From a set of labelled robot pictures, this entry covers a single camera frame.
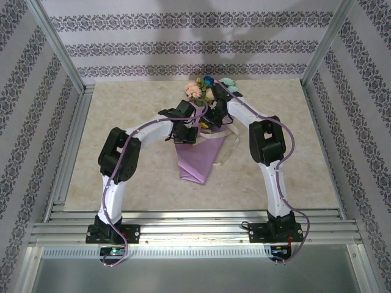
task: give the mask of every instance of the purple napkin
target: purple napkin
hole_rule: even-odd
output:
[[[227,127],[223,125],[212,133],[226,129]],[[180,178],[205,184],[224,139],[225,137],[206,139],[197,145],[176,144]]]

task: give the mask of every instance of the purple cable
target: purple cable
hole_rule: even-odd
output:
[[[121,165],[121,162],[122,162],[122,159],[123,159],[123,156],[125,155],[125,151],[126,151],[126,148],[128,147],[128,144],[130,142],[130,139],[135,135],[137,134],[141,129],[147,127],[147,126],[150,126],[152,124],[155,124],[155,123],[158,123],[158,122],[161,122],[161,121],[172,121],[172,120],[175,120],[175,121],[189,121],[189,120],[195,120],[195,119],[198,119],[202,116],[204,116],[206,114],[206,112],[208,111],[208,103],[203,100],[203,99],[194,99],[193,101],[201,101],[205,104],[205,109],[204,111],[201,113],[201,114],[198,114],[198,115],[194,115],[193,117],[187,117],[187,118],[163,118],[163,119],[159,119],[159,120],[152,120],[152,121],[149,121],[149,122],[146,122],[146,124],[143,124],[141,125],[140,127],[138,127],[136,130],[134,130],[129,136],[128,138],[126,139],[125,141],[125,144],[123,145],[123,148],[122,148],[122,152],[120,154],[120,157],[118,158],[118,162],[117,162],[117,165],[115,165],[115,168],[114,168],[114,171],[112,172],[107,184],[105,185],[104,187],[104,191],[103,191],[103,195],[102,195],[102,207],[103,207],[103,213],[104,213],[104,216],[106,217],[106,220],[109,222],[109,225],[110,227],[122,238],[122,240],[124,241],[124,244],[125,244],[125,253],[123,254],[123,256],[118,260],[116,261],[115,263],[113,264],[107,264],[105,259],[106,259],[106,255],[103,257],[102,259],[102,262],[103,262],[103,265],[104,266],[108,266],[108,267],[114,267],[118,264],[120,264],[128,255],[128,241],[127,239],[125,238],[124,235],[122,235],[122,233],[114,226],[114,224],[111,222],[111,219],[110,219],[110,216],[109,216],[109,213],[107,211],[107,206],[106,206],[106,194],[107,194],[107,191],[111,185],[111,181],[114,179],[115,175],[117,174],[118,172],[118,169],[120,168],[120,165]]]
[[[280,186],[280,179],[279,179],[279,167],[280,165],[285,162],[292,154],[293,154],[293,151],[294,151],[294,147],[295,147],[295,142],[294,142],[294,137],[293,137],[293,133],[290,131],[290,129],[285,125],[283,124],[282,122],[276,120],[276,119],[273,119],[273,118],[270,118],[270,117],[265,117],[265,116],[262,116],[260,114],[258,114],[256,111],[254,111],[249,105],[247,105],[246,103],[242,102],[237,96],[235,96],[232,92],[230,92],[221,82],[219,81],[216,81],[219,85],[221,85],[223,88],[225,88],[225,90],[227,91],[227,93],[229,93],[234,99],[236,99],[241,105],[243,105],[244,107],[246,107],[250,112],[252,112],[254,115],[256,115],[258,118],[261,118],[261,119],[264,119],[264,120],[268,120],[268,121],[271,121],[273,123],[276,123],[278,125],[280,125],[281,127],[283,127],[283,129],[285,129],[287,131],[287,133],[289,134],[290,138],[291,138],[291,141],[292,141],[292,147],[291,147],[291,150],[289,151],[289,153],[280,161],[278,162],[278,164],[276,165],[276,181],[277,181],[277,189],[279,191],[279,194],[280,194],[280,197],[282,199],[282,201],[288,206],[288,208],[290,208],[292,211],[294,212],[297,212],[298,214],[302,215],[305,220],[307,221],[307,231],[305,232],[304,234],[304,237],[303,237],[303,240],[302,242],[300,243],[298,249],[291,255],[290,258],[288,258],[285,262],[280,262],[280,263],[286,263],[286,262],[290,262],[298,253],[299,251],[301,250],[301,248],[303,247],[304,245],[304,242],[305,240],[307,239],[307,236],[310,232],[310,219],[308,218],[308,216],[303,213],[302,211],[292,207],[289,202],[284,198],[284,195],[282,194],[282,191],[281,191],[281,186]]]

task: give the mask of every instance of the purple wire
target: purple wire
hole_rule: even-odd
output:
[[[244,103],[243,101],[241,101],[237,96],[235,96],[232,92],[230,92],[221,82],[219,81],[216,81],[219,85],[221,85],[223,88],[225,88],[225,90],[227,91],[227,93],[229,93],[234,99],[236,99],[241,105],[243,105],[244,107],[246,107],[250,112],[252,112],[254,115],[256,115],[258,118],[261,118],[261,119],[264,119],[264,120],[268,120],[268,121],[271,121],[273,123],[276,123],[278,125],[280,125],[281,127],[283,127],[283,129],[285,129],[287,131],[287,133],[289,134],[290,138],[291,138],[291,141],[292,141],[292,147],[291,147],[291,150],[289,151],[289,153],[280,161],[278,162],[278,164],[276,165],[276,181],[277,181],[277,189],[279,191],[279,194],[280,194],[280,197],[281,197],[281,200],[288,206],[288,208],[290,208],[292,211],[294,212],[297,212],[298,214],[302,215],[305,220],[307,221],[307,231],[305,232],[304,234],[304,237],[303,237],[303,240],[302,242],[300,243],[298,249],[291,255],[290,258],[288,258],[285,262],[290,262],[298,253],[299,251],[301,250],[301,248],[303,247],[304,245],[304,242],[305,240],[307,239],[307,236],[310,232],[310,219],[308,218],[308,216],[303,213],[302,211],[292,207],[289,202],[285,199],[284,195],[282,194],[282,191],[281,191],[281,186],[280,186],[280,179],[279,179],[279,167],[280,165],[285,162],[287,159],[289,159],[289,157],[293,154],[293,151],[294,151],[294,148],[295,148],[295,142],[294,142],[294,137],[293,137],[293,133],[290,131],[290,129],[285,125],[283,124],[282,122],[276,120],[276,119],[273,119],[273,118],[270,118],[270,117],[265,117],[265,116],[262,116],[260,114],[258,114],[256,111],[254,111],[249,105],[247,105],[246,103]]]
[[[124,244],[125,244],[125,253],[123,254],[123,256],[118,260],[116,261],[115,263],[113,264],[107,264],[105,259],[106,259],[106,255],[103,257],[102,259],[102,262],[103,262],[103,265],[104,266],[108,266],[108,267],[114,267],[118,264],[120,264],[128,255],[128,241],[127,239],[125,238],[124,235],[122,235],[122,233],[114,226],[114,224],[111,222],[111,219],[110,219],[110,216],[109,216],[109,213],[107,211],[107,206],[106,206],[106,194],[107,194],[107,191],[111,185],[111,181],[114,179],[115,175],[117,174],[118,172],[118,169],[120,168],[120,165],[121,165],[121,162],[122,162],[122,159],[123,159],[123,156],[125,155],[125,151],[126,151],[126,148],[128,147],[128,144],[130,142],[130,139],[135,135],[137,134],[141,129],[147,127],[147,126],[150,126],[152,124],[155,124],[155,123],[158,123],[158,122],[161,122],[161,121],[172,121],[172,120],[175,120],[175,121],[189,121],[189,120],[195,120],[195,119],[198,119],[202,116],[204,116],[206,114],[206,112],[208,111],[208,103],[203,100],[203,99],[194,99],[193,101],[201,101],[205,104],[205,109],[204,111],[202,111],[201,114],[198,114],[198,115],[194,115],[193,117],[190,117],[190,118],[163,118],[163,119],[158,119],[158,120],[152,120],[152,121],[149,121],[149,122],[146,122],[145,124],[141,125],[140,127],[138,127],[137,129],[135,129],[129,136],[128,138],[126,139],[125,141],[125,144],[123,145],[123,148],[122,148],[122,152],[120,154],[120,157],[118,158],[118,162],[117,162],[117,165],[115,165],[115,168],[114,168],[114,171],[112,172],[108,182],[106,183],[105,187],[104,187],[104,191],[103,191],[103,195],[102,195],[102,207],[103,207],[103,213],[104,213],[104,216],[106,217],[106,220],[108,221],[110,227],[122,238]]]

